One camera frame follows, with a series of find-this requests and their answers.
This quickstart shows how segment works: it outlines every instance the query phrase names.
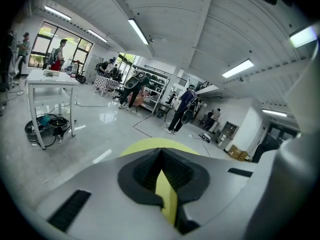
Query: railing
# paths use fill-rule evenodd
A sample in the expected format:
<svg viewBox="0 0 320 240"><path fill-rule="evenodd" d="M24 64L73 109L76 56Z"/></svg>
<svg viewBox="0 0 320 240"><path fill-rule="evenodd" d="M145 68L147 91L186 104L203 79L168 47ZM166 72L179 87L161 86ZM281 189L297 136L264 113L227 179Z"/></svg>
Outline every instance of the railing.
<svg viewBox="0 0 320 240"><path fill-rule="evenodd" d="M207 88L207 87L209 87L209 86L212 86L212 83L210 83L210 82L204 82L204 83L199 83L198 84L198 86L196 87L196 89L195 89L195 91L197 92L197 91L200 91L200 90L202 90L202 89L204 89L204 88Z"/></svg>
<svg viewBox="0 0 320 240"><path fill-rule="evenodd" d="M183 79L183 78L180 78L180 77L176 77L175 79L175 82L178 84L178 85L181 85L181 86L186 86L186 83L187 83L187 80Z"/></svg>

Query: person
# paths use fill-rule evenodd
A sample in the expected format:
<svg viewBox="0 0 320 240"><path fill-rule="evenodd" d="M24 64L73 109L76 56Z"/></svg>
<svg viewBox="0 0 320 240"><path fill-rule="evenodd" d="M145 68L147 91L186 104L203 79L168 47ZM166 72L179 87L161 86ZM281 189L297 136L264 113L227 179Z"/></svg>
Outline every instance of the person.
<svg viewBox="0 0 320 240"><path fill-rule="evenodd" d="M208 115L208 119L210 118L210 117L212 117L212 115L214 114L214 111L215 110L212 110L211 112L209 112L207 115Z"/></svg>
<svg viewBox="0 0 320 240"><path fill-rule="evenodd" d="M114 68L112 69L112 71L110 72L111 78L112 80L116 80L119 74L119 70L118 70L118 64L114 65Z"/></svg>
<svg viewBox="0 0 320 240"><path fill-rule="evenodd" d="M170 126L164 128L168 133L176 135L182 127L184 113L188 110L188 105L197 97L194 89L195 86L191 84L187 91L179 98L181 100L180 106L176 110Z"/></svg>
<svg viewBox="0 0 320 240"><path fill-rule="evenodd" d="M171 102L173 101L173 99L175 98L175 96L176 96L176 92L174 91L173 93L172 93L172 95L171 95L171 97L169 98L169 100L168 101L166 101L165 103L167 103L167 104L171 104Z"/></svg>
<svg viewBox="0 0 320 240"><path fill-rule="evenodd" d="M98 69L98 76L103 77L105 74L107 74L107 67L108 65L111 64L111 60L106 60L105 62L103 62L99 69Z"/></svg>
<svg viewBox="0 0 320 240"><path fill-rule="evenodd" d="M62 39L60 41L60 46L55 50L53 58L54 58L54 63L51 65L51 70L54 71L59 71L60 67L62 66L63 63L61 61L64 61L64 56L63 56L63 49L67 44L67 39Z"/></svg>
<svg viewBox="0 0 320 240"><path fill-rule="evenodd" d="M204 129L209 131L209 129L214 125L215 122L217 122L221 116L220 114L220 108L212 111L212 116L205 122Z"/></svg>
<svg viewBox="0 0 320 240"><path fill-rule="evenodd" d="M0 83L6 83L8 80L7 78L10 62L13 56L12 46L14 43L14 38L15 34L12 30L10 30L4 38L2 47L0 48Z"/></svg>
<svg viewBox="0 0 320 240"><path fill-rule="evenodd" d="M132 105L134 104L135 100L136 100L136 97L138 95L138 93L140 92L141 90L141 93L143 93L144 89L145 89L145 86L147 84L150 83L150 78L149 78L150 74L146 75L144 80L141 81L141 82L138 82L133 88L131 89L127 89L127 88L124 88L124 92L123 92L123 95L120 99L120 104L119 104L119 109L123 109L123 103L125 102L126 98L129 96L130 93L132 93L132 97L131 97L131 100L130 100L130 103L129 103L129 106L126 110L128 111L131 111L131 107Z"/></svg>
<svg viewBox="0 0 320 240"><path fill-rule="evenodd" d="M30 42L29 42L29 33L26 32L24 35L23 35L24 39L22 41L22 43L20 43L18 45L19 47L19 51L18 51L18 58L20 56L22 56L20 62L19 62L19 65L18 65L18 69L19 69L19 73L16 75L15 79L19 79L20 76L21 76L21 71L22 71L22 63L26 63L26 56L28 55L28 49L29 49L29 46L30 46Z"/></svg>

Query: cardboard box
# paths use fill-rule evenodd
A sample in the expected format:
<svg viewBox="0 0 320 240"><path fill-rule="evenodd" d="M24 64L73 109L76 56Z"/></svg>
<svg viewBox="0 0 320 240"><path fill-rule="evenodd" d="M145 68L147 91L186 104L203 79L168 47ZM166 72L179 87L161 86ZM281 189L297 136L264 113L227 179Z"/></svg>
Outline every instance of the cardboard box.
<svg viewBox="0 0 320 240"><path fill-rule="evenodd" d="M238 160L239 160L239 161L244 161L244 160L246 159L247 155L248 155L248 152L247 152L247 151L243 151L243 152L240 154L240 156L238 157Z"/></svg>
<svg viewBox="0 0 320 240"><path fill-rule="evenodd" d="M232 145L228 151L229 156L233 159L238 159L241 153L242 153L242 150L237 148L235 145Z"/></svg>

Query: metal rack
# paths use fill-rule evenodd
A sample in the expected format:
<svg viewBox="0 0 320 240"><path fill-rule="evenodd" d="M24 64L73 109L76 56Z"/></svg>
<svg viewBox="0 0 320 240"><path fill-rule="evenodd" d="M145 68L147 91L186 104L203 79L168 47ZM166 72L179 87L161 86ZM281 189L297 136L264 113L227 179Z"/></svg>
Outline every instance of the metal rack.
<svg viewBox="0 0 320 240"><path fill-rule="evenodd" d="M138 65L132 65L132 67L130 68L130 71L128 72L127 79L129 79L131 77L131 75L135 74L136 71L143 71L143 72L149 73L151 76L154 75L157 78L161 78L164 81L164 83L161 83L161 82L158 82L158 81L156 81L154 79L150 79L150 83L151 84L157 84L160 87L162 87L162 91L161 92L153 90L153 89L150 89L148 87L145 87L145 90L150 91L150 93L152 93L152 92L156 93L156 95L151 96L149 101L144 100L143 103L141 104L141 106L144 107L145 109L151 111L151 113L153 113L155 111L158 103L160 102L163 94L165 93L167 85L168 85L168 82L169 82L171 77L169 75L154 71L154 70L149 69L149 68L145 68L145 67L138 66Z"/></svg>

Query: ceiling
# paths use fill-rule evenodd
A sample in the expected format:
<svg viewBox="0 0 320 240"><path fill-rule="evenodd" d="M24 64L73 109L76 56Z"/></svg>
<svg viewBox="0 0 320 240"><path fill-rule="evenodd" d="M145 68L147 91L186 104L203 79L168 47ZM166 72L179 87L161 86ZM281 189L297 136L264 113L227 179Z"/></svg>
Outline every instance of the ceiling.
<svg viewBox="0 0 320 240"><path fill-rule="evenodd" d="M182 62L182 69L219 87L210 95L255 97L262 107L286 107L285 93L315 47L290 44L289 35L309 22L282 0L276 5L263 0L48 1L59 11L77 15L72 21L101 34L112 50L174 65ZM144 45L128 18L135 18L154 42ZM222 76L246 59L254 66L229 78Z"/></svg>

